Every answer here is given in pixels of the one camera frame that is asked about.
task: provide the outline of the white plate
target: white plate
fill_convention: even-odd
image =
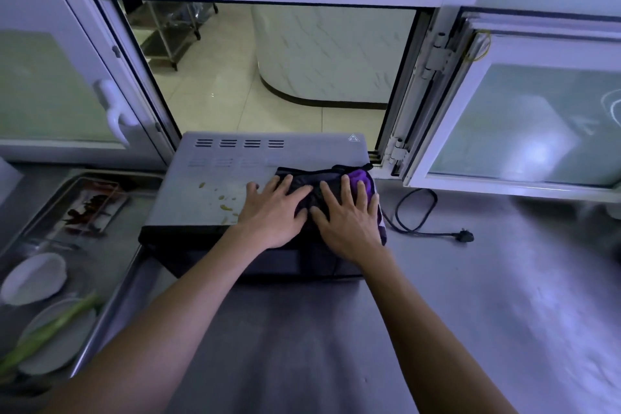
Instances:
[[[60,255],[39,254],[11,271],[4,279],[0,297],[8,305],[27,305],[57,293],[66,279],[66,263]]]
[[[53,321],[78,301],[80,301],[80,298],[67,298],[45,308],[26,326],[26,329],[19,337],[18,344],[28,334]],[[95,319],[94,309],[76,316],[75,319],[47,341],[43,347],[22,361],[18,365],[19,371],[27,375],[42,375],[64,367],[80,352],[80,348],[95,324]]]

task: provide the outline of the metal tray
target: metal tray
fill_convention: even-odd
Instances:
[[[4,281],[4,277],[25,258],[42,252],[62,255],[67,263],[68,277],[60,292],[47,300],[20,307],[0,306],[0,355],[12,350],[30,320],[56,301],[69,296],[83,297],[95,290],[104,306],[73,365],[42,376],[20,374],[13,382],[0,386],[2,397],[32,398],[45,393],[75,374],[112,337],[106,336],[109,324],[130,288],[128,281],[136,276],[142,262],[138,234],[162,179],[161,175],[135,172],[73,171],[4,249],[0,256],[0,281]],[[58,230],[57,223],[89,181],[116,184],[119,193],[127,195],[127,201],[113,215],[103,234],[68,234]]]

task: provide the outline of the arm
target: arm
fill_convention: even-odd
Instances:
[[[294,216],[312,187],[285,196],[292,177],[278,177],[257,193],[249,183],[239,224],[187,274],[121,331],[86,368],[53,395],[52,413],[163,411],[196,352],[213,315],[254,258],[299,233],[306,211]]]
[[[346,175],[341,188],[343,205],[321,184],[330,221],[318,208],[310,212],[330,248],[361,268],[418,410],[422,414],[517,414],[381,245],[378,195],[367,205],[365,186],[359,182],[354,204]]]

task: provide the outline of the finger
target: finger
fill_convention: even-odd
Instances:
[[[300,212],[298,213],[298,215],[293,218],[293,222],[295,223],[295,227],[296,227],[296,234],[298,234],[301,230],[302,230],[302,226],[304,226],[304,223],[306,222],[306,220],[309,217],[309,213],[308,210],[306,208],[300,210]]]
[[[256,195],[257,188],[259,188],[259,186],[256,183],[248,182],[246,184],[246,197],[251,197],[253,195]]]
[[[286,195],[287,192],[289,191],[289,187],[291,186],[291,182],[293,182],[293,175],[289,174],[286,177],[284,177],[283,181],[280,183],[280,185],[278,185],[278,188],[276,189],[276,191],[278,193],[282,193],[283,195]]]
[[[341,202],[343,206],[353,206],[352,188],[350,187],[349,175],[341,177]]]
[[[293,193],[291,193],[291,195],[289,195],[289,200],[291,200],[292,202],[295,202],[295,204],[297,205],[311,191],[312,191],[312,185],[305,185],[303,187],[300,187],[298,190],[294,191]]]
[[[366,187],[365,183],[361,180],[356,184],[358,187],[358,196],[356,198],[356,208],[358,208],[361,212],[365,212],[367,210],[367,198],[366,198]]]
[[[323,180],[319,183],[319,188],[321,189],[321,194],[323,195],[323,199],[328,205],[328,209],[330,211],[336,210],[340,205],[338,204],[337,197],[334,196],[334,193],[328,187],[328,184]]]
[[[319,230],[324,229],[329,224],[328,218],[326,218],[325,214],[316,206],[310,207],[310,215]]]
[[[377,209],[379,208],[379,193],[374,193],[369,203],[368,212],[370,216],[377,216]]]
[[[274,191],[279,180],[280,180],[280,177],[278,177],[277,175],[274,175],[274,177],[272,177],[269,180],[269,182],[265,184],[265,187],[263,187],[262,193],[265,193],[265,192],[271,193],[272,191]]]

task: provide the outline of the person's left hand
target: person's left hand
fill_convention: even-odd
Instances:
[[[280,247],[295,237],[306,222],[307,210],[301,210],[295,216],[296,206],[311,190],[311,185],[305,185],[287,195],[292,175],[287,175],[283,182],[276,187],[280,177],[275,175],[265,185],[261,193],[257,192],[258,185],[250,182],[246,185],[246,201],[239,214],[237,226],[244,228],[259,239],[263,250]]]

